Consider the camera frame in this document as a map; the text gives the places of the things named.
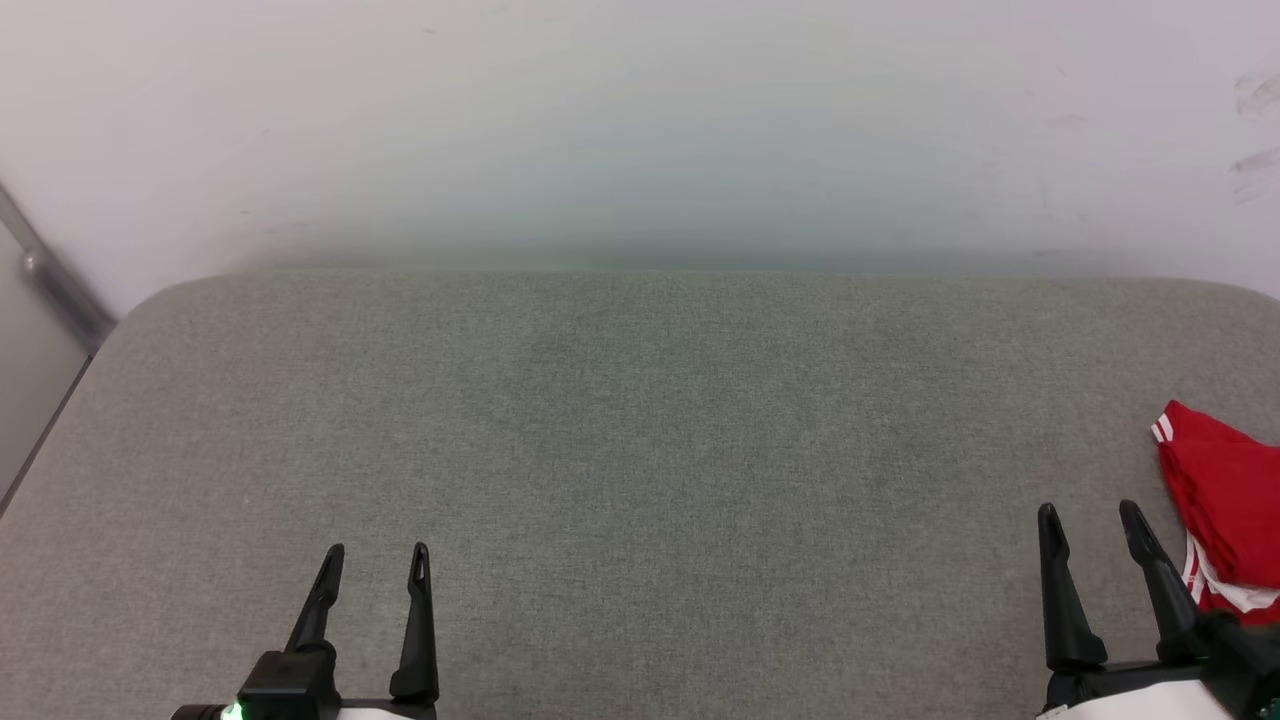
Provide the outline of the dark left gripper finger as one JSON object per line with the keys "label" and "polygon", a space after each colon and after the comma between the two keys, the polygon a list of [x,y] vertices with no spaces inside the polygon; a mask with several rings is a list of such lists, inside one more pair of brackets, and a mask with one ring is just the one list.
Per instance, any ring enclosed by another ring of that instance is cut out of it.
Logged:
{"label": "dark left gripper finger", "polygon": [[326,551],[285,643],[287,653],[312,651],[326,643],[328,618],[339,594],[344,560],[343,544]]}
{"label": "dark left gripper finger", "polygon": [[410,611],[399,666],[390,679],[394,701],[438,701],[439,674],[434,625],[430,553],[425,543],[416,543],[407,580]]}

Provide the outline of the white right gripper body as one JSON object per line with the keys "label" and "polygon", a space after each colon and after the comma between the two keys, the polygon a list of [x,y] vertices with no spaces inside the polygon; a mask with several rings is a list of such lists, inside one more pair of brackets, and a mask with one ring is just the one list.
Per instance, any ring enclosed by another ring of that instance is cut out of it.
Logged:
{"label": "white right gripper body", "polygon": [[1102,664],[1056,659],[1038,720],[1239,720],[1242,661]]}

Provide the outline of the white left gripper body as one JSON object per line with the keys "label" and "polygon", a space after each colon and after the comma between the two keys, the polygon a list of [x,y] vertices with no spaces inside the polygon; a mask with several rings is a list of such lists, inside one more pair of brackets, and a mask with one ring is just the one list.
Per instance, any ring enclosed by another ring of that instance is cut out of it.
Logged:
{"label": "white left gripper body", "polygon": [[[183,705],[170,720],[303,720],[302,717],[261,717],[252,715],[243,705]],[[339,708],[333,717],[320,720],[438,720],[436,710],[429,707],[394,706],[388,703],[357,705]]]}

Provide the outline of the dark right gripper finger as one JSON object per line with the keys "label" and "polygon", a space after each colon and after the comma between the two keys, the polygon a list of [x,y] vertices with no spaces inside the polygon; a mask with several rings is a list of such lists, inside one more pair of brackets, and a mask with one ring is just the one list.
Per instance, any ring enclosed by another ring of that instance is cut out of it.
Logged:
{"label": "dark right gripper finger", "polygon": [[1088,623],[1069,568],[1070,544],[1052,503],[1038,509],[1038,543],[1047,669],[1079,673],[1102,667],[1108,653]]}
{"label": "dark right gripper finger", "polygon": [[1180,571],[1152,530],[1140,506],[1133,500],[1119,505],[1126,547],[1140,568],[1158,629],[1157,659],[1164,664],[1201,660],[1199,607],[1190,597]]}

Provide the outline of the red and white shirt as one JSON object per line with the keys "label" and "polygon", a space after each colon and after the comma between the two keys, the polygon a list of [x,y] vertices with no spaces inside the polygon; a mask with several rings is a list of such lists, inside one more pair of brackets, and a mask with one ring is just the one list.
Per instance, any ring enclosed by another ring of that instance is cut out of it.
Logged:
{"label": "red and white shirt", "polygon": [[1280,624],[1280,446],[1176,401],[1151,429],[1187,530],[1190,597],[1245,625]]}

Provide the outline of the grey fabric sofa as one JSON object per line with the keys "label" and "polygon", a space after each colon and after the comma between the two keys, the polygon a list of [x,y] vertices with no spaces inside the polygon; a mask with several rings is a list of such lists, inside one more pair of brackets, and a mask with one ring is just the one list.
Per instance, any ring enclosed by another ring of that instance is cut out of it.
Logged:
{"label": "grey fabric sofa", "polygon": [[0,515],[0,720],[225,703],[346,547],[387,694],[413,546],[442,717],[1032,720],[1036,512],[1116,660],[1179,557],[1151,423],[1280,442],[1280,301],[1161,279],[292,272],[177,286]]}

